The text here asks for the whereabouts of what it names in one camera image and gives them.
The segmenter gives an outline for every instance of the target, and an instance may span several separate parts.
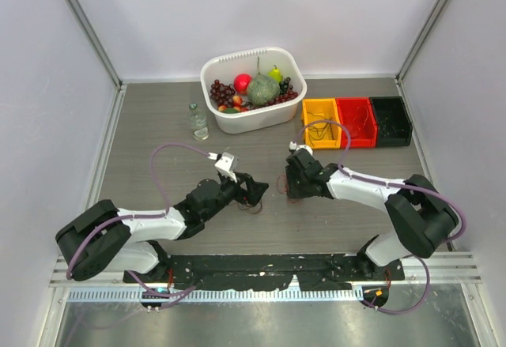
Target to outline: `white wall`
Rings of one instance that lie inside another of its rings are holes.
[[[506,0],[451,0],[406,79],[439,189],[466,210],[473,251],[506,324]]]
[[[114,94],[64,0],[0,0],[0,345],[33,345]]]
[[[197,77],[210,58],[291,51],[304,74],[394,74],[435,0],[80,0],[122,78]]]

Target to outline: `red apple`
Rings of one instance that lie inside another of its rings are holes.
[[[241,98],[241,96],[233,96],[232,100],[234,101],[234,106],[240,106],[241,104],[243,104],[243,99]]]
[[[239,74],[234,80],[234,88],[241,96],[245,96],[247,86],[250,84],[250,82],[251,76],[249,74]]]

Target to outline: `green melon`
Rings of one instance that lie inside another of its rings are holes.
[[[279,96],[279,84],[270,76],[257,74],[247,86],[247,98],[255,106],[264,106]]]

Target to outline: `black bin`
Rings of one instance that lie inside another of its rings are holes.
[[[378,126],[376,147],[410,145],[413,124],[404,100],[400,96],[374,96],[369,100]]]

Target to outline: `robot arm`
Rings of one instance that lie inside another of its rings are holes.
[[[56,235],[56,243],[69,263],[95,227],[122,218],[88,243],[74,267],[73,279],[83,281],[112,270],[134,270],[147,275],[144,277],[147,281],[156,279],[166,272],[167,254],[152,240],[191,238],[230,202],[250,206],[260,202],[269,184],[257,183],[247,173],[235,172],[237,159],[229,153],[210,154],[210,158],[216,161],[220,182],[204,179],[168,211],[117,209],[110,200],[103,200],[62,228]]]
[[[365,270],[386,266],[407,255],[429,258],[459,223],[447,203],[426,194],[390,186],[409,184],[436,191],[421,175],[413,175],[408,180],[382,179],[357,175],[351,169],[339,169],[336,164],[328,164],[324,168],[307,147],[298,148],[286,161],[290,198],[320,196],[348,199],[390,216],[394,231],[376,236],[359,252],[364,257]]]

